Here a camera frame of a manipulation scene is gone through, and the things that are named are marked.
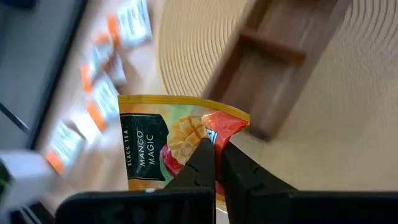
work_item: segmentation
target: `mango magic tea packet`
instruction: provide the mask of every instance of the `mango magic tea packet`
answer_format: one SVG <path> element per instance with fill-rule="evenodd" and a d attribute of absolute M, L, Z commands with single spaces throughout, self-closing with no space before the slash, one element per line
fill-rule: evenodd
<path fill-rule="evenodd" d="M 129 190 L 165 187 L 201 138 L 210 138 L 219 161 L 230 137 L 249 124 L 247 113 L 211 100 L 157 95 L 118 99 Z M 216 189 L 222 194 L 220 185 Z M 225 208 L 222 195 L 217 199 Z"/>

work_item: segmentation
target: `yellow packet edge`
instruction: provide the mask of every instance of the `yellow packet edge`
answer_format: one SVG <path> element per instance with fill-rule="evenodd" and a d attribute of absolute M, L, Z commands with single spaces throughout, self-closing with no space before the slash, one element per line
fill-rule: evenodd
<path fill-rule="evenodd" d="M 213 100 L 204 100 L 194 96 L 164 96 L 164 95 L 119 95 L 119 104 L 126 103 L 147 103 L 147 104 L 181 104 L 181 105 L 195 105 L 211 108 L 214 110 L 221 110 L 232 116 L 235 116 L 243 121 L 250 123 L 250 115 L 233 106 L 225 105 L 223 103 L 215 102 Z"/>

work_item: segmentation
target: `black edge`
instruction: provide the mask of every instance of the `black edge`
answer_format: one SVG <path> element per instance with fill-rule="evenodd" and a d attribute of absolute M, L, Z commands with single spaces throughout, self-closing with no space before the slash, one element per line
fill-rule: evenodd
<path fill-rule="evenodd" d="M 36 150 L 36 144 L 37 140 L 40 136 L 40 131 L 43 127 L 45 117 L 47 115 L 47 112 L 49 111 L 51 102 L 53 100 L 53 95 L 55 93 L 55 90 L 57 89 L 58 81 L 61 77 L 63 67 L 65 65 L 65 62 L 67 61 L 68 58 L 68 53 L 70 50 L 70 47 L 72 46 L 72 42 L 76 36 L 76 32 L 78 30 L 78 27 L 80 25 L 81 19 L 83 17 L 83 13 L 86 9 L 88 0 L 78 0 L 76 1 L 76 10 L 75 10 L 75 15 L 72 15 L 71 18 L 75 18 L 73 21 L 71 19 L 70 27 L 68 30 L 70 30 L 69 33 L 70 35 L 66 36 L 66 38 L 63 40 L 61 43 L 60 50 L 63 52 L 62 54 L 59 55 L 59 58 L 56 59 L 55 63 L 53 64 L 53 67 L 51 68 L 51 73 L 55 74 L 54 76 L 50 77 L 48 80 L 48 87 L 43 94 L 42 98 L 42 105 L 39 107 L 39 112 L 37 113 L 38 119 L 34 123 L 34 125 L 31 128 L 31 133 L 27 142 L 27 148 L 31 150 Z"/>

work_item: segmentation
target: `black tea label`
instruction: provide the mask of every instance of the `black tea label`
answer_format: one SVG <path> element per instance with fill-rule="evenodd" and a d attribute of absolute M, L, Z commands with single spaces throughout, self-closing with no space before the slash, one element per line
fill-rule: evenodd
<path fill-rule="evenodd" d="M 160 150 L 169 130 L 160 114 L 120 114 L 128 179 L 160 180 Z"/>

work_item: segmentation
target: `wooden tray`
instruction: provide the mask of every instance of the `wooden tray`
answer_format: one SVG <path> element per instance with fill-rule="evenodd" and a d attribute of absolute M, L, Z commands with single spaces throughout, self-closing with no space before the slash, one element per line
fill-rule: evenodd
<path fill-rule="evenodd" d="M 350 0 L 257 0 L 203 97 L 251 115 L 272 139 L 345 15 Z"/>

